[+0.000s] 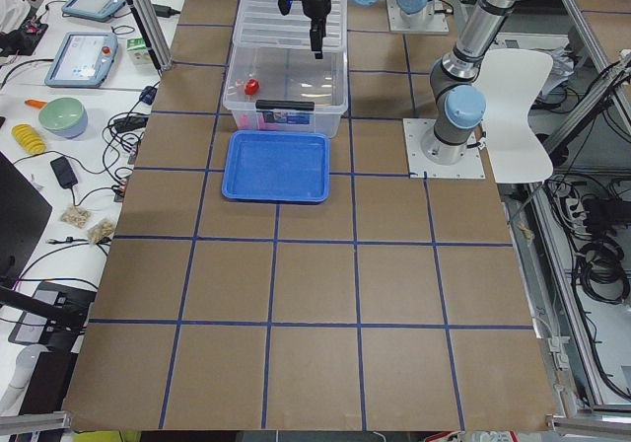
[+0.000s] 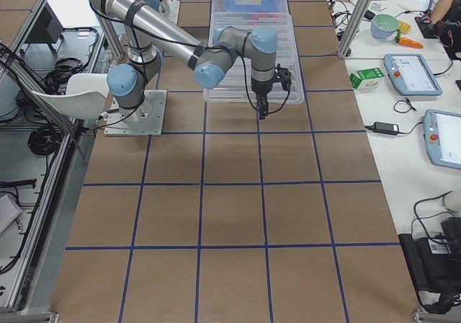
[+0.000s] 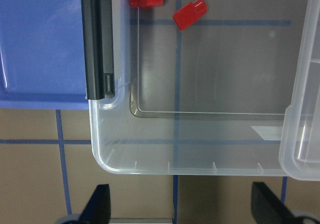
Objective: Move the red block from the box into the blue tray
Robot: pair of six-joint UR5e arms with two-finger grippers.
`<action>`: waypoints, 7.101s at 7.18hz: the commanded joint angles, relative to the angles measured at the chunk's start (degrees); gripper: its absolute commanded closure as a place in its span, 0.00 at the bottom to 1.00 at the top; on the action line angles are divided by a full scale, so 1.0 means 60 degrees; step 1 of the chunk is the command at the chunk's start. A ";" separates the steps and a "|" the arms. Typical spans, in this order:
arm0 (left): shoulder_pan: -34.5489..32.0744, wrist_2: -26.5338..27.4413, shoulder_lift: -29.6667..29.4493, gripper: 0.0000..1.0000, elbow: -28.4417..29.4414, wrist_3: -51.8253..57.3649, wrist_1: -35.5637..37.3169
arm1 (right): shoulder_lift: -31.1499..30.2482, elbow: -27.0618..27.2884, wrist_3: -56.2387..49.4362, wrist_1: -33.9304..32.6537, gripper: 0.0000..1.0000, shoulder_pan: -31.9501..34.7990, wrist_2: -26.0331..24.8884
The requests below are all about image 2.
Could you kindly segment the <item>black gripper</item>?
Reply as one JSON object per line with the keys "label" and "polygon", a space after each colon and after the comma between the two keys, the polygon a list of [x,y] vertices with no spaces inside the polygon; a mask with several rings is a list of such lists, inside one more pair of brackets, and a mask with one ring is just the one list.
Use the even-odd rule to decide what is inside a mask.
{"label": "black gripper", "polygon": [[259,119],[264,120],[269,114],[268,93],[272,91],[274,80],[259,81],[251,80],[251,90],[256,95],[256,109],[259,112]]}

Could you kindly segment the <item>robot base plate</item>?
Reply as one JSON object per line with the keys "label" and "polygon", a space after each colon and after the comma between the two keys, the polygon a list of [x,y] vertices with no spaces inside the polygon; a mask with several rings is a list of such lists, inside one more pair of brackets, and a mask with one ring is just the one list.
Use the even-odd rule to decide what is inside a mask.
{"label": "robot base plate", "polygon": [[109,114],[109,126],[104,129],[106,136],[160,136],[163,130],[166,108],[166,90],[145,90],[143,104],[128,118],[129,110],[120,109],[116,99],[112,98],[112,109],[117,112]]}

